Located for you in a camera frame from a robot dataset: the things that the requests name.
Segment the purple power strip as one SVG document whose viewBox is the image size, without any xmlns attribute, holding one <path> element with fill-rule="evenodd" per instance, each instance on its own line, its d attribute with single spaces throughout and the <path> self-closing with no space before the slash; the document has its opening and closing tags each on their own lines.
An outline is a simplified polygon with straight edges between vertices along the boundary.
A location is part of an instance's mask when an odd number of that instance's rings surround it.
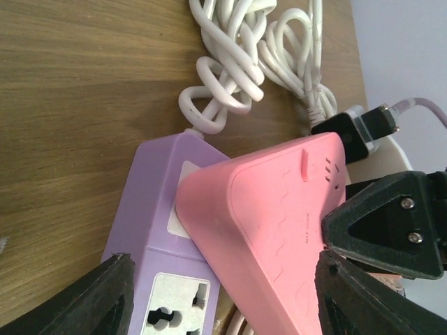
<svg viewBox="0 0 447 335">
<path fill-rule="evenodd" d="M 190 133 L 143 142 L 103 253 L 135 264 L 129 334 L 211 334 L 220 282 L 175 212 L 177 186 L 226 156 Z"/>
</svg>

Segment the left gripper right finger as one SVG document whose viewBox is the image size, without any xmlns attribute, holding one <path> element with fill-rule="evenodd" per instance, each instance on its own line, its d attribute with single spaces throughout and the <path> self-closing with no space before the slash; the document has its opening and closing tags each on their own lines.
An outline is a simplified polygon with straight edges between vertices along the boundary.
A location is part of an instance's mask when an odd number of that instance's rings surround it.
<svg viewBox="0 0 447 335">
<path fill-rule="evenodd" d="M 323 334 L 444 335 L 446 319 L 413 303 L 332 251 L 316 266 Z"/>
</svg>

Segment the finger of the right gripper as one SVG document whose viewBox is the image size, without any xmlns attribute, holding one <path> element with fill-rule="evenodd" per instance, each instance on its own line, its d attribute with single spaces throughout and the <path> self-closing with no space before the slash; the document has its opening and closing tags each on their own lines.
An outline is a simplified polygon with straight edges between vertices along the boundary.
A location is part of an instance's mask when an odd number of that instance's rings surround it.
<svg viewBox="0 0 447 335">
<path fill-rule="evenodd" d="M 444 173 L 403 171 L 346 187 L 322 220 L 326 246 L 407 278 L 444 275 Z"/>
</svg>

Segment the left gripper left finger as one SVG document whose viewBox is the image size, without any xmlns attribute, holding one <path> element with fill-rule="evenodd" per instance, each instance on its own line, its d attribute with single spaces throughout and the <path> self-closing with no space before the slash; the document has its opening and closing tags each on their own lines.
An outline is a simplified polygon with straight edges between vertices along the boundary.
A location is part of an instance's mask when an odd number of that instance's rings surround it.
<svg viewBox="0 0 447 335">
<path fill-rule="evenodd" d="M 114 254 L 67 288 L 1 327 L 2 334 L 127 334 L 135 263 Z"/>
</svg>

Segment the pink triangular power strip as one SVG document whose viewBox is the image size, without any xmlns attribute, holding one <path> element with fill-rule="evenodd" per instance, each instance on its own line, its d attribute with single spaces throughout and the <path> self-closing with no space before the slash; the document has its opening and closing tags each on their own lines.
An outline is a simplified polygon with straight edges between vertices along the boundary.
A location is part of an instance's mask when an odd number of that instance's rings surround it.
<svg viewBox="0 0 447 335">
<path fill-rule="evenodd" d="M 320 334 L 321 221 L 345 200 L 335 133 L 201 168 L 180 183 L 177 216 L 255 334 Z"/>
</svg>

